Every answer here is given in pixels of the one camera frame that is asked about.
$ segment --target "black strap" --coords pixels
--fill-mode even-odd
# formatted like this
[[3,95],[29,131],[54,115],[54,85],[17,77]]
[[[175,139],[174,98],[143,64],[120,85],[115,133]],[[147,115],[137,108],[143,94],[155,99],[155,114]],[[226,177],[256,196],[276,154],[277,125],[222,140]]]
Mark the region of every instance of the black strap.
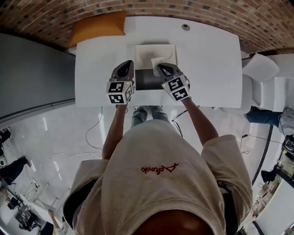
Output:
[[226,235],[235,235],[238,231],[238,219],[232,191],[227,188],[224,183],[217,183],[220,188],[223,188],[227,193],[223,193],[225,204],[225,221],[226,221]]
[[78,191],[74,192],[65,202],[63,207],[63,216],[68,225],[73,229],[73,218],[77,208],[86,200],[87,196],[91,192],[97,179],[84,185]]

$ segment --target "pants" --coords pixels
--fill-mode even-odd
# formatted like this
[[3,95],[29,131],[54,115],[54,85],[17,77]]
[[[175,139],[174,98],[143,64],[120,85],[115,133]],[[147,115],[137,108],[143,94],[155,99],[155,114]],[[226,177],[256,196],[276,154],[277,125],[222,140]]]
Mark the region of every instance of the pants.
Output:
[[0,145],[2,145],[6,140],[10,138],[11,134],[9,130],[4,132],[0,131]]
[[[149,107],[150,107],[153,119],[159,119],[169,123],[167,114],[163,112],[160,106],[149,106]],[[144,107],[141,106],[137,108],[133,113],[131,128],[145,122],[147,120],[147,115],[148,114],[146,110],[144,109]]]
[[250,123],[270,124],[279,127],[279,117],[281,114],[282,112],[261,110],[254,107],[246,114],[246,118]]
[[24,157],[17,159],[10,165],[0,169],[0,177],[3,178],[8,185],[11,185],[23,171],[23,166],[25,164],[26,159]]

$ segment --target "blue jeans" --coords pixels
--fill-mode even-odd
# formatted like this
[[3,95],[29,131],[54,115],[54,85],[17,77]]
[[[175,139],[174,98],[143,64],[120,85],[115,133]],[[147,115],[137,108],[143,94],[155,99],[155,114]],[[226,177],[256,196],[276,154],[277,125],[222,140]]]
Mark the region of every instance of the blue jeans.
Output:
[[270,124],[279,127],[279,117],[281,114],[282,112],[252,108],[249,113],[246,114],[246,118],[250,123]]
[[[163,112],[160,106],[149,106],[149,107],[150,107],[153,119],[159,119],[159,120],[163,120],[170,123],[167,117],[167,114]],[[144,109],[144,107],[141,106],[137,108],[133,113],[131,128],[145,122],[147,120],[147,115],[148,114],[146,110]]]

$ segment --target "desk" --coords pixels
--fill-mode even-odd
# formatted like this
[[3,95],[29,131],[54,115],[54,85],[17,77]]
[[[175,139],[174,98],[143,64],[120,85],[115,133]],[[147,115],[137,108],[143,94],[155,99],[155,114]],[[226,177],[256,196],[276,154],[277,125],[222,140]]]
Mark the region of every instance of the desk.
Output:
[[[190,31],[182,29],[188,24]],[[113,69],[134,60],[134,46],[174,44],[177,64],[190,79],[190,93],[200,106],[241,106],[242,65],[238,36],[209,25],[167,17],[127,17],[125,36],[78,43],[75,98],[81,107],[109,106],[106,83]],[[136,91],[130,105],[182,105],[164,90]]]

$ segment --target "white marker cube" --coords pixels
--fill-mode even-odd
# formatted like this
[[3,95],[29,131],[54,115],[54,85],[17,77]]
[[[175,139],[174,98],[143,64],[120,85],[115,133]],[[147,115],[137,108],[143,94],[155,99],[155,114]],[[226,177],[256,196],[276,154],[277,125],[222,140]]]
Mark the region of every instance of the white marker cube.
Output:
[[111,104],[122,105],[128,103],[133,92],[131,81],[107,82],[106,94]]
[[184,75],[163,83],[162,87],[174,101],[180,101],[190,96],[189,87]]

